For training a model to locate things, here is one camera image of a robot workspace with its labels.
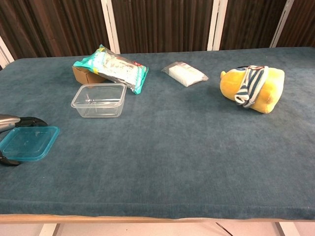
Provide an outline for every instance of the yellow plush toy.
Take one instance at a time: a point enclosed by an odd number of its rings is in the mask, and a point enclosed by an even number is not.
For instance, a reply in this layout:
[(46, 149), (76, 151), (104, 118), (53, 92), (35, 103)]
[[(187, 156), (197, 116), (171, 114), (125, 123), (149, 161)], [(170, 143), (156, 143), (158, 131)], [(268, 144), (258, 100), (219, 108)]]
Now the yellow plush toy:
[(268, 66), (241, 66), (221, 72), (222, 94), (237, 105), (269, 113), (284, 88), (284, 71)]

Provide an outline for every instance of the wooden wall panel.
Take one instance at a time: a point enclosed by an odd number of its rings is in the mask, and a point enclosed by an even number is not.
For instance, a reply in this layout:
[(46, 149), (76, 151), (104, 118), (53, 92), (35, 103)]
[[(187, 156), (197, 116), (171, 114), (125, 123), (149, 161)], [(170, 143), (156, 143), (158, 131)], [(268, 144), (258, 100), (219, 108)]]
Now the wooden wall panel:
[(121, 53), (204, 51), (213, 0), (112, 0)]
[(92, 54), (109, 41), (100, 0), (1, 0), (0, 35), (14, 59)]
[(315, 0), (295, 0), (277, 47), (315, 47)]
[(220, 50), (270, 46), (286, 0), (228, 0)]

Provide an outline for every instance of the clear plastic container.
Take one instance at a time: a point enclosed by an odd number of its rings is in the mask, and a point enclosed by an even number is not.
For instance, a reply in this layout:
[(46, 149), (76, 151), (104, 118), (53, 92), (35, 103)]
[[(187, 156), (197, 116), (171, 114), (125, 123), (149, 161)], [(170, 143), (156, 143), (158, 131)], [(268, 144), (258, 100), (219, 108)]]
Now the clear plastic container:
[(114, 118), (122, 113), (126, 85), (122, 83), (82, 85), (71, 107), (85, 118)]

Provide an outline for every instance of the blue and white striped scarf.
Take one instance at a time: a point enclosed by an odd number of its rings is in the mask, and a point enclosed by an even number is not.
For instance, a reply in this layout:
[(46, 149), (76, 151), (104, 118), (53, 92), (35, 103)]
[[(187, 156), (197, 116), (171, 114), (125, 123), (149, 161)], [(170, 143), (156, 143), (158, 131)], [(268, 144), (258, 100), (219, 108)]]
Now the blue and white striped scarf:
[(269, 67), (255, 65), (244, 67), (247, 67), (245, 76), (243, 77), (240, 89), (235, 94), (234, 98), (237, 105), (249, 108), (255, 103), (259, 92), (266, 81)]

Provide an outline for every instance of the table leg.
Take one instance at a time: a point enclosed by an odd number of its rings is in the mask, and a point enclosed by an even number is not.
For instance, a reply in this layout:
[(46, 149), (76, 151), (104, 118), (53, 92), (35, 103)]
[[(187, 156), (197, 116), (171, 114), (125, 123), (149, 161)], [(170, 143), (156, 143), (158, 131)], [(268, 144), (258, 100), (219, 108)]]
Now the table leg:
[(294, 222), (276, 222), (275, 224), (281, 236), (300, 236)]
[(60, 224), (44, 224), (39, 236), (56, 236)]

